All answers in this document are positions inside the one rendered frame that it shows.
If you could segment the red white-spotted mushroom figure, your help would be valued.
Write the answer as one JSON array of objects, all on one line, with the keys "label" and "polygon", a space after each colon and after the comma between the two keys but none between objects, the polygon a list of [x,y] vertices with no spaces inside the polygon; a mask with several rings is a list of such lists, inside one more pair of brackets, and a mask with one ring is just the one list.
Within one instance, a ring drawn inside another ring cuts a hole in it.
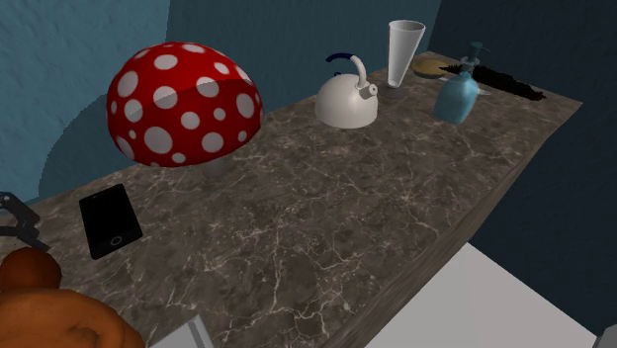
[{"label": "red white-spotted mushroom figure", "polygon": [[249,75],[200,43],[159,43],[130,57],[111,81],[106,122],[116,148],[150,167],[198,165],[222,175],[265,113]]}]

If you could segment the white cone-shaped vase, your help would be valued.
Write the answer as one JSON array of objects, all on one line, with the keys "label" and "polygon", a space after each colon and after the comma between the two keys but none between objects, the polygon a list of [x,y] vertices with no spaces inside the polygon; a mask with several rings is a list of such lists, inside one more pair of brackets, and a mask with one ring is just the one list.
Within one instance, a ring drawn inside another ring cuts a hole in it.
[{"label": "white cone-shaped vase", "polygon": [[398,88],[425,33],[424,24],[411,20],[389,22],[388,86]]}]

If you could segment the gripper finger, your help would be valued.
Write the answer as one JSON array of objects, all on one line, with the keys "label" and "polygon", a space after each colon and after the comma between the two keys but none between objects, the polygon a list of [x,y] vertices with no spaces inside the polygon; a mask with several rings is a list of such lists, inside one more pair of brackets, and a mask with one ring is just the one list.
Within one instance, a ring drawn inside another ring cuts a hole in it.
[{"label": "gripper finger", "polygon": [[18,225],[34,226],[41,219],[28,205],[10,192],[0,192],[0,206],[17,220]]},{"label": "gripper finger", "polygon": [[33,248],[44,252],[49,251],[49,246],[39,240],[40,232],[33,226],[0,226],[0,236],[13,236]]}]

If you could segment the black smartphone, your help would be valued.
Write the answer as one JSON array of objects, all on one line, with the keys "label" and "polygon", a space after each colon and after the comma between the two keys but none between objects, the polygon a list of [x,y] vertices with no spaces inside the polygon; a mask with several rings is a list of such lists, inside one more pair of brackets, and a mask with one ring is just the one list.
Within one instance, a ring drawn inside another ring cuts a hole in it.
[{"label": "black smartphone", "polygon": [[79,201],[90,256],[98,260],[143,236],[123,184]]}]

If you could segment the blue soap dispenser bottle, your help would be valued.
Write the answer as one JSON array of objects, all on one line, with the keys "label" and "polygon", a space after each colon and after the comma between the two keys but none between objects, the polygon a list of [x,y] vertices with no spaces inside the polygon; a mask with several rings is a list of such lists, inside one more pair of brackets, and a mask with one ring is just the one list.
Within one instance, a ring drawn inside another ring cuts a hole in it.
[{"label": "blue soap dispenser bottle", "polygon": [[472,110],[478,96],[485,94],[473,78],[480,64],[478,55],[484,45],[471,42],[468,53],[462,57],[460,72],[449,78],[440,89],[433,108],[433,116],[453,125],[460,125]]}]

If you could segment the brown rounded figure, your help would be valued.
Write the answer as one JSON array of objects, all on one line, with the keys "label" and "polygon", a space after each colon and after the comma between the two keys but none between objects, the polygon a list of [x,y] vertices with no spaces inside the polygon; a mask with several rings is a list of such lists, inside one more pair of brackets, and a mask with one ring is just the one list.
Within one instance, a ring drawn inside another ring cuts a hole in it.
[{"label": "brown rounded figure", "polygon": [[23,247],[0,263],[0,348],[145,348],[112,307],[62,289],[59,264]]}]

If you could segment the tan round dish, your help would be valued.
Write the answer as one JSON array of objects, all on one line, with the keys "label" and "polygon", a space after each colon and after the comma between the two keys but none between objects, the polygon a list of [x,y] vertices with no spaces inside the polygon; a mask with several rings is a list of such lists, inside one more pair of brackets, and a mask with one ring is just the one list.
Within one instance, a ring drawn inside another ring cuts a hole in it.
[{"label": "tan round dish", "polygon": [[419,57],[412,61],[410,67],[421,78],[438,79],[447,73],[449,65],[442,60]]}]

